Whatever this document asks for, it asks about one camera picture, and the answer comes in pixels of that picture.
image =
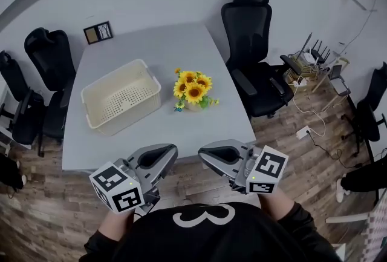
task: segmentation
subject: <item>wooden floor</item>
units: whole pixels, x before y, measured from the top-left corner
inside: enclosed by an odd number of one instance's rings
[[[300,91],[295,101],[303,110],[319,111],[332,96],[325,85],[316,94]],[[363,145],[361,155],[352,158],[354,139],[341,141],[341,135],[350,131],[349,124],[340,119],[344,113],[351,114],[346,101],[321,113],[327,131],[324,137],[313,136],[333,156],[340,148],[344,164],[353,166],[368,161],[369,157]],[[363,223],[327,225],[325,219],[371,210],[375,193],[352,193],[342,204],[336,202],[336,179],[349,170],[315,147],[309,137],[298,140],[295,136],[305,125],[321,134],[324,130],[321,120],[313,113],[301,114],[291,102],[274,118],[256,118],[252,125],[257,145],[269,145],[289,155],[280,187],[312,213],[318,231],[331,243],[347,243],[347,261],[358,261]],[[12,199],[7,196],[7,188],[0,185],[0,251],[7,254],[7,261],[76,261],[84,254],[83,244],[106,213],[87,174],[61,170],[62,147],[54,140],[45,139],[43,159],[36,155],[35,149],[27,151],[17,145],[10,157],[21,161],[22,172],[29,182]],[[177,163],[159,189],[162,200],[158,208],[225,201],[258,205],[256,195],[231,192],[226,179],[199,161]]]

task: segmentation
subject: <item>white shoe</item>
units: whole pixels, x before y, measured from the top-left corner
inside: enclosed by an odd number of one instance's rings
[[[341,203],[344,199],[344,188],[341,187],[341,178],[337,179],[336,182],[336,200],[337,202]]]
[[[27,183],[27,176],[26,175],[22,175],[22,182],[23,182],[23,186],[25,186],[25,184]]]

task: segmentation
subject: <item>black shirt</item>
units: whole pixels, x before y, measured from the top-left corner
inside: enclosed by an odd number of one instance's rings
[[[337,261],[309,212],[295,203],[278,222],[244,203],[162,209],[119,241],[96,232],[80,261]]]

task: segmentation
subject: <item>white basket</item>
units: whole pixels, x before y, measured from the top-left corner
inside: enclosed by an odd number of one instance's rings
[[[134,60],[81,92],[90,128],[112,136],[158,109],[161,85],[144,61]]]

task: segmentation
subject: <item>office chair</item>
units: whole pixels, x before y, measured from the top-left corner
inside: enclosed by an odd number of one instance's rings
[[[269,0],[233,0],[222,7],[222,19],[230,45],[226,66],[241,96],[249,118],[267,115],[287,105],[293,91],[284,80],[291,68],[301,69],[287,56],[283,65],[260,62],[267,57],[272,8]]]
[[[19,102],[15,115],[4,111],[4,104],[0,106],[1,115],[12,119],[10,126],[12,138],[18,143],[31,145],[36,135],[39,135],[37,154],[41,157],[42,124],[45,114],[43,97],[27,86],[18,63],[5,51],[0,52],[0,73],[13,97]]]
[[[61,142],[71,90],[76,75],[70,45],[64,31],[33,30],[24,49],[50,91],[55,91],[43,122],[43,134]]]
[[[382,114],[382,119],[376,121],[374,111],[378,107],[384,92],[387,89],[387,64],[383,62],[383,67],[379,70],[374,70],[372,74],[371,84],[369,85],[368,93],[356,107],[355,117],[351,120],[346,114],[341,116],[341,119],[349,121],[353,128],[353,132],[341,137],[342,140],[349,138],[355,134],[357,152],[353,154],[354,157],[360,152],[360,143],[364,139],[372,142],[377,142],[380,139],[379,128],[381,124],[387,127],[385,115]]]

